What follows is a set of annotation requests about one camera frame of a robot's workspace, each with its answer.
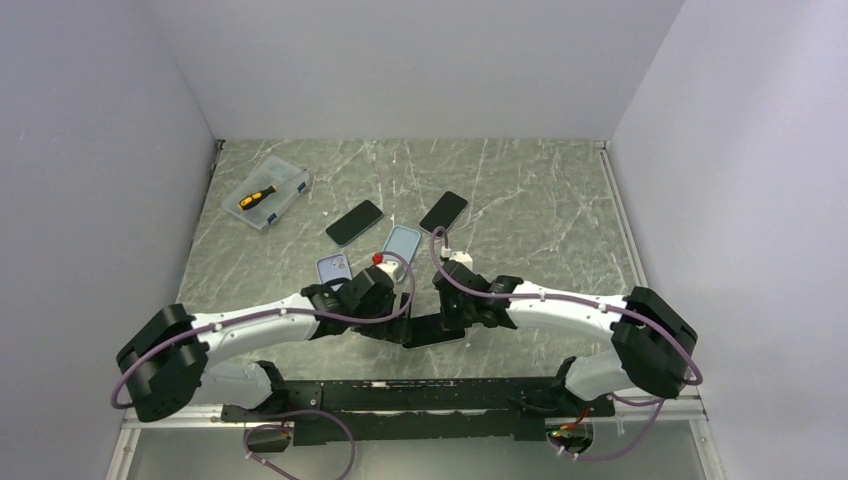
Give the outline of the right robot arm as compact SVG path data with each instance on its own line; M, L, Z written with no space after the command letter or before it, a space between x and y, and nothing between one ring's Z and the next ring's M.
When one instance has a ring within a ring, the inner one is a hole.
M509 275L487 281L456 260L438 262L433 285L449 328L557 330L605 345L598 354L565 361L550 391L564 415L629 388L674 399L702 379L692 361L696 331L650 288L637 286L626 295L577 294Z

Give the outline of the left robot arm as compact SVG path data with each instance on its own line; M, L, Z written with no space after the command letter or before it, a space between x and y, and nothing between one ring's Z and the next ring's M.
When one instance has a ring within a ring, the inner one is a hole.
M340 335L408 315L415 288L399 300L392 274L371 266L352 279L312 284L281 300L223 313L160 309L120 349L110 403L142 422L163 420L191 403L230 403L272 420L287 406L281 374L268 363L240 366L239 355L287 342Z

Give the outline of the light blue phone case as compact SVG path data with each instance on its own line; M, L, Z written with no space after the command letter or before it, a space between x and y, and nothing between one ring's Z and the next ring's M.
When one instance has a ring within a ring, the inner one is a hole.
M383 260L400 263L400 258L411 264L421 241L421 232L403 225L395 225L382 248Z

